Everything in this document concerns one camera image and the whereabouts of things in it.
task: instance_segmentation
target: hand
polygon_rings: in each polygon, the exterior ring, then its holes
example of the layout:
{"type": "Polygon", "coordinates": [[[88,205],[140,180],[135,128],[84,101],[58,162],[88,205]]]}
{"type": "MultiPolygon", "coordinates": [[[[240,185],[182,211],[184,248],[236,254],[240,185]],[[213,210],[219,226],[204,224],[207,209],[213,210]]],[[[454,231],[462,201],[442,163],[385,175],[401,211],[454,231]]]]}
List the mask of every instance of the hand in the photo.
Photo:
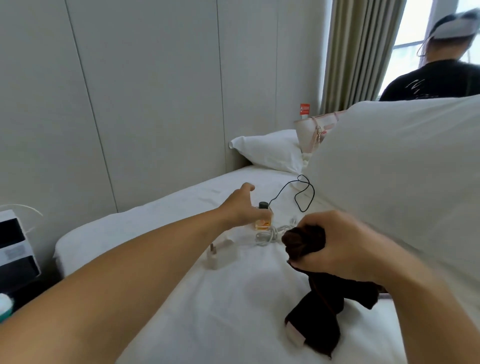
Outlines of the hand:
{"type": "Polygon", "coordinates": [[[325,229],[325,248],[291,262],[295,268],[385,285],[391,273],[412,267],[415,258],[352,216],[328,211],[305,216],[299,226],[325,229]]]}
{"type": "Polygon", "coordinates": [[[241,188],[233,193],[218,208],[223,217],[226,217],[231,228],[248,225],[256,220],[268,220],[272,218],[272,212],[264,208],[252,206],[250,192],[255,186],[244,183],[241,188]]]}

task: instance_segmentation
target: forearm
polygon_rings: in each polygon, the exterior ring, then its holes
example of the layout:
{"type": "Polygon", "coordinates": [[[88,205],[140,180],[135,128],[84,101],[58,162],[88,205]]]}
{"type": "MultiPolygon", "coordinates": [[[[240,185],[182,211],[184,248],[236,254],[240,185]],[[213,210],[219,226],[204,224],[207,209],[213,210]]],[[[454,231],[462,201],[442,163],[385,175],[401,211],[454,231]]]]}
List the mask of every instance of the forearm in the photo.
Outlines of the forearm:
{"type": "MultiPolygon", "coordinates": [[[[22,337],[22,342],[43,341],[37,350],[42,351],[41,359],[51,351],[48,362],[54,356],[58,362],[113,362],[208,245],[228,228],[222,213],[212,210],[108,251],[8,320],[0,331],[0,358],[13,355],[16,337],[22,337]],[[26,329],[27,322],[34,322],[35,329],[26,329]],[[2,337],[7,331],[9,336],[2,337]],[[61,353],[68,357],[59,358],[61,353]]],[[[33,349],[22,353],[20,348],[17,353],[30,361],[38,354],[33,349]]],[[[11,358],[11,363],[26,362],[11,358]]]]}
{"type": "Polygon", "coordinates": [[[478,363],[480,333],[445,283],[412,256],[384,285],[392,295],[410,364],[478,363]]]}

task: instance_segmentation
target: black t-shirt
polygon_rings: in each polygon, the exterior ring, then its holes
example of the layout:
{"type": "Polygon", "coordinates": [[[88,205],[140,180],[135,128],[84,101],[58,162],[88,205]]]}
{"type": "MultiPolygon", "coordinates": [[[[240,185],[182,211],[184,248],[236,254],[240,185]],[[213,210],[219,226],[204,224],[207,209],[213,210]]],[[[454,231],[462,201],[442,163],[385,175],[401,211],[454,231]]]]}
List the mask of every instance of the black t-shirt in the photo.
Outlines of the black t-shirt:
{"type": "Polygon", "coordinates": [[[394,80],[380,101],[465,97],[480,94],[480,67],[456,60],[427,63],[394,80]]]}

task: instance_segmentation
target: mattress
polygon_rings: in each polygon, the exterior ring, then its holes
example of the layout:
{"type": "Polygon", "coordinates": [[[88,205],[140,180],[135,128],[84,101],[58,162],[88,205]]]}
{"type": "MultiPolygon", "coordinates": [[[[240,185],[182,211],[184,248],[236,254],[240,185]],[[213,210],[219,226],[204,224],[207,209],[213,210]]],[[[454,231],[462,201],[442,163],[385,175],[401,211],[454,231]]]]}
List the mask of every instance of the mattress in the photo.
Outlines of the mattress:
{"type": "MultiPolygon", "coordinates": [[[[132,210],[83,225],[62,237],[56,259],[69,275],[102,253],[147,231],[219,206],[243,182],[253,183],[252,203],[270,201],[296,176],[250,166],[173,193],[132,210]]],[[[273,224],[299,220],[302,214],[284,189],[272,203],[273,224]]],[[[300,197],[305,208],[307,197],[300,197]]],[[[330,209],[315,199],[308,213],[330,209]]],[[[208,270],[205,254],[163,306],[130,343],[117,363],[406,363],[402,337],[391,300],[367,310],[346,300],[338,315],[342,332],[330,361],[310,348],[296,347],[284,328],[285,316],[310,291],[304,274],[287,263],[280,243],[258,246],[252,227],[229,235],[239,259],[208,270]]]]}

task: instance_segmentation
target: red sign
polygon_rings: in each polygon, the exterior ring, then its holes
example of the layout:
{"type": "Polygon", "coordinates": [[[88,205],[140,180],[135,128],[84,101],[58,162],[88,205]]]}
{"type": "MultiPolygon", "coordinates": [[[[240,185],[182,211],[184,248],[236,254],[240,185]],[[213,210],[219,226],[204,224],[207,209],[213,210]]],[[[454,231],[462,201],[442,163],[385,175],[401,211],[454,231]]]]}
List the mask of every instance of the red sign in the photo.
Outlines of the red sign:
{"type": "Polygon", "coordinates": [[[300,115],[310,114],[310,104],[300,104],[300,115]]]}

